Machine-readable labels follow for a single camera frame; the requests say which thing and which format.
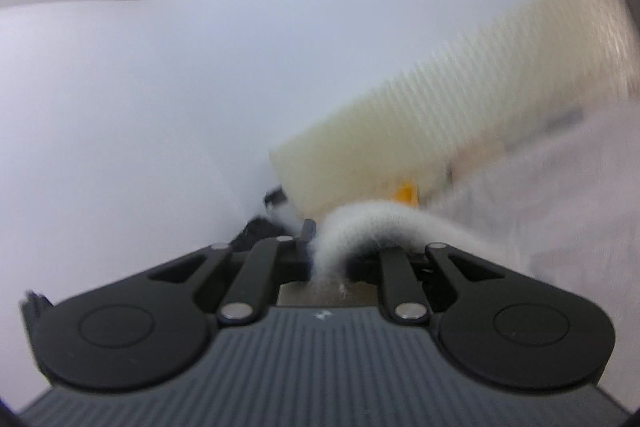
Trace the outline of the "cream quilted mattress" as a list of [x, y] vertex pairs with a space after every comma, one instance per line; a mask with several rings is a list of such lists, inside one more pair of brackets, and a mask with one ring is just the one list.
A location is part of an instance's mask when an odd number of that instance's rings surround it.
[[639, 91], [625, 0], [528, 0], [273, 148], [300, 217], [385, 198], [430, 198], [529, 135]]

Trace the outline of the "black wall socket left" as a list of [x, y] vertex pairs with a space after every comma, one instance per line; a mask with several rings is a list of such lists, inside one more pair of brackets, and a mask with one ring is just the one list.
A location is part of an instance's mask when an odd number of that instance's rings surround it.
[[262, 199], [266, 208], [278, 207], [288, 202], [288, 196], [282, 190], [282, 187], [276, 187], [269, 191]]

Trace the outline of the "white fleece striped sweater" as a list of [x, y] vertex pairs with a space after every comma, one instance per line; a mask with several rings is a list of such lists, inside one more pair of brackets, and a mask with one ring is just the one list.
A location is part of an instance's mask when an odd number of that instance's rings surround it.
[[353, 202], [326, 215], [309, 244], [310, 281], [283, 285], [278, 301], [302, 306], [340, 301], [352, 288], [347, 280], [347, 265], [352, 260], [385, 247], [422, 253], [431, 243], [454, 246], [512, 270], [523, 266], [520, 247], [510, 237], [488, 239], [435, 213], [399, 202]]

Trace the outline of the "black clothes pile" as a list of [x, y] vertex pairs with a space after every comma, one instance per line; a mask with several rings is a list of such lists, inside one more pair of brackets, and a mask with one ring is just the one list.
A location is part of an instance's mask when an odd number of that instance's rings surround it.
[[230, 248], [237, 251], [250, 251], [263, 239], [284, 235], [285, 231], [265, 217], [255, 217], [247, 222], [244, 229], [230, 242]]

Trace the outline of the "yellow cloth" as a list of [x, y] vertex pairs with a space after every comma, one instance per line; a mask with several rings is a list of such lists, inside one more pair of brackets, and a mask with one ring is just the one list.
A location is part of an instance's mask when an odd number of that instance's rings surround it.
[[393, 195], [393, 201], [416, 208], [420, 205], [419, 187], [413, 182], [402, 182]]

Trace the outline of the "grey bed sheet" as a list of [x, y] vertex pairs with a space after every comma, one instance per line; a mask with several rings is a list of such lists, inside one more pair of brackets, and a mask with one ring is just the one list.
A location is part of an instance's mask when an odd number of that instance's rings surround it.
[[433, 211], [518, 250], [527, 274], [611, 315], [639, 355], [639, 105], [617, 103], [518, 148]]

